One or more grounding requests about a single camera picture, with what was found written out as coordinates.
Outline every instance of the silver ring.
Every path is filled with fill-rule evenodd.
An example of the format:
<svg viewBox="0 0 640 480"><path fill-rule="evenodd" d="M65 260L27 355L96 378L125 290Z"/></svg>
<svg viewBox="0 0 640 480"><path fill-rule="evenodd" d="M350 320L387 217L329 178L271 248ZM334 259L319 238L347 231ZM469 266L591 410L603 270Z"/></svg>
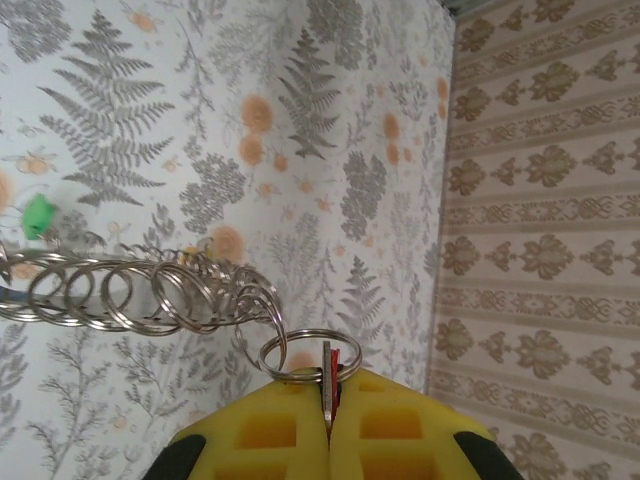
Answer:
<svg viewBox="0 0 640 480"><path fill-rule="evenodd" d="M343 382L358 371L362 365L362 348L360 344L346 333L336 332L335 330L327 330L324 328L303 328L287 332L285 335L286 342L294 340L302 340L303 338L326 338L328 340L337 340L346 343L355 351L355 357L348 365L344 365L342 370L338 372L338 381ZM274 380L291 383L294 385L303 385L309 383L322 382L322 372L311 373L287 373L276 370L267 365L267 355L269 355L281 343L279 337L274 337L265 343L258 354L258 365L260 370L271 376Z"/></svg>

